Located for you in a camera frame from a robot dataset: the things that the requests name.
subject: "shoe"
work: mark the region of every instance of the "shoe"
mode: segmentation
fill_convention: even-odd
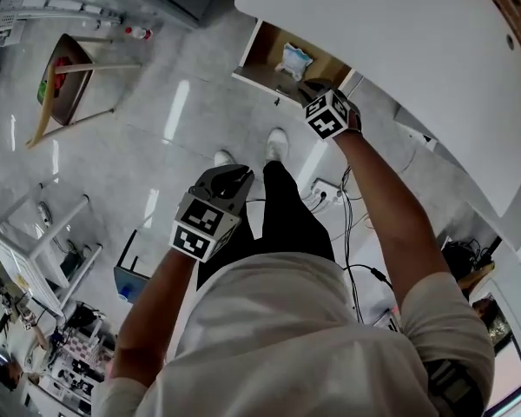
[[[235,159],[232,155],[230,155],[227,151],[221,149],[220,151],[216,151],[214,155],[214,166],[221,167],[222,165],[231,165],[235,163]]]
[[[283,129],[273,129],[268,137],[267,163],[271,161],[284,162],[289,152],[289,141]]]

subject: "white t-shirt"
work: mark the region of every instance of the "white t-shirt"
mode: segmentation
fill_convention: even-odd
[[[449,274],[406,296],[404,333],[359,324],[341,268],[312,255],[255,255],[198,292],[176,357],[147,389],[95,388],[93,415],[437,415],[423,362],[449,359],[488,401],[494,353]]]

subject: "white table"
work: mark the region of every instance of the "white table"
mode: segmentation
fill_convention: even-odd
[[[492,0],[235,5],[379,85],[444,144],[498,215],[509,208],[521,185],[521,47]]]

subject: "floor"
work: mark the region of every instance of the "floor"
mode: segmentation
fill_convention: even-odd
[[[308,195],[316,177],[337,185],[346,168],[333,143],[311,165],[313,159],[308,158],[317,139],[300,122],[301,110],[285,103],[275,106],[273,96],[231,77],[255,25],[232,1],[216,0],[215,17],[197,30],[157,17],[153,38],[147,42],[126,38],[119,28],[93,31],[77,21],[30,21],[21,43],[0,51],[0,212],[28,187],[56,172],[58,182],[43,194],[53,214],[81,194],[89,196],[90,207],[70,224],[63,239],[103,245],[76,298],[101,309],[115,331],[130,307],[117,297],[112,270],[125,242],[137,228],[128,261],[139,255],[137,269],[152,275],[168,250],[183,192],[213,165],[217,150],[229,151],[237,162],[254,170],[250,198],[264,196],[261,170],[267,136],[274,127],[289,136],[290,156],[285,164],[300,180],[303,195]],[[63,32],[120,39],[112,46],[89,50],[97,60],[136,60],[143,67],[103,71],[91,82],[81,116],[115,104],[114,116],[27,150],[24,144],[41,108],[36,89]],[[420,199],[438,234],[464,205],[459,195],[463,174],[399,127],[392,119],[395,101],[367,79],[350,98],[361,110],[366,138]],[[354,182],[347,189],[350,197],[358,197]],[[257,236],[262,209],[262,202],[248,204]],[[353,211],[355,221],[363,218],[362,200],[353,202]],[[333,238],[337,262],[344,264],[343,208],[322,208],[317,217]],[[374,239],[370,222],[359,221],[351,236],[353,261],[363,262],[355,254]],[[355,274],[368,314],[393,304],[386,286],[363,269]]]

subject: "power strip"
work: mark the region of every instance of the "power strip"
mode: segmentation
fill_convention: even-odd
[[[334,205],[342,205],[341,189],[322,179],[315,179],[312,186],[314,200],[318,202],[322,192],[326,193],[326,199]]]

